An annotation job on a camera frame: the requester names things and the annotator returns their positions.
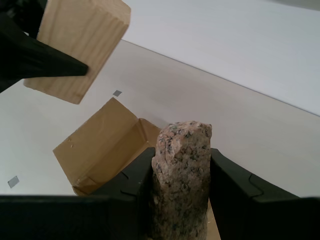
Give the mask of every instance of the wooden block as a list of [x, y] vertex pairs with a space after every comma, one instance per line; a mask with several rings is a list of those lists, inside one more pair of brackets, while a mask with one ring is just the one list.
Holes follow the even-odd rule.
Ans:
[[38, 77], [28, 88], [79, 104], [130, 23], [121, 0], [49, 0], [37, 39], [87, 64], [86, 76]]

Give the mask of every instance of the white backdrop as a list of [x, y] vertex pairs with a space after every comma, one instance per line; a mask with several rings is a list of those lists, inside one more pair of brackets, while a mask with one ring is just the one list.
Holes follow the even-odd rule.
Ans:
[[124, 40], [320, 115], [319, 0], [124, 1]]

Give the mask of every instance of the open cardboard box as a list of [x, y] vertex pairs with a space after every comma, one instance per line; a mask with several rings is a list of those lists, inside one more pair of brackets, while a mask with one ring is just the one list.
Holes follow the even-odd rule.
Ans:
[[146, 148], [160, 129], [111, 98], [53, 153], [74, 192], [88, 195], [111, 180]]

